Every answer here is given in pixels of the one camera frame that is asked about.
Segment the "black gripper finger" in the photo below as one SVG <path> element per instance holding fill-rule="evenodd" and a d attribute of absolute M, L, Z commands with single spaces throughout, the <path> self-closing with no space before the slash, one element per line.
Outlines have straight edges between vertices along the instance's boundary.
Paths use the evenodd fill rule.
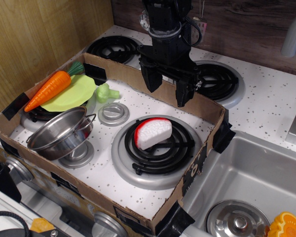
<path fill-rule="evenodd" d="M 193 98 L 195 92 L 194 85 L 188 80 L 181 79 L 176 83 L 176 100 L 178 107 L 184 107 L 185 104 Z"/>
<path fill-rule="evenodd" d="M 156 91 L 162 85 L 162 74 L 158 72 L 155 64 L 141 62 L 140 65 L 147 89 L 150 92 Z"/>

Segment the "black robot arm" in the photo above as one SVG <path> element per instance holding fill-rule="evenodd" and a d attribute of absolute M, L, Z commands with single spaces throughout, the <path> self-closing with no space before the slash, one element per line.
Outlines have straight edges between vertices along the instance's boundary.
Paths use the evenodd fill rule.
<path fill-rule="evenodd" d="M 183 107 L 193 98 L 200 69 L 189 56 L 191 48 L 202 40 L 202 33 L 188 13 L 189 0 L 145 0 L 148 34 L 152 45 L 138 47 L 141 72 L 150 92 L 156 91 L 168 77 L 176 82 L 176 100 Z"/>

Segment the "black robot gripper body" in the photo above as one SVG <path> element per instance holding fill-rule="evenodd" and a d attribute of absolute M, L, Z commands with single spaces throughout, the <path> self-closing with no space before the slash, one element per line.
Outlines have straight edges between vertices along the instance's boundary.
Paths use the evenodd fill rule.
<path fill-rule="evenodd" d="M 191 47 L 182 38 L 175 37 L 168 40 L 152 40 L 152 46 L 138 47 L 140 62 L 155 64 L 162 77 L 175 81 L 186 78 L 196 84 L 200 69 L 189 57 Z"/>

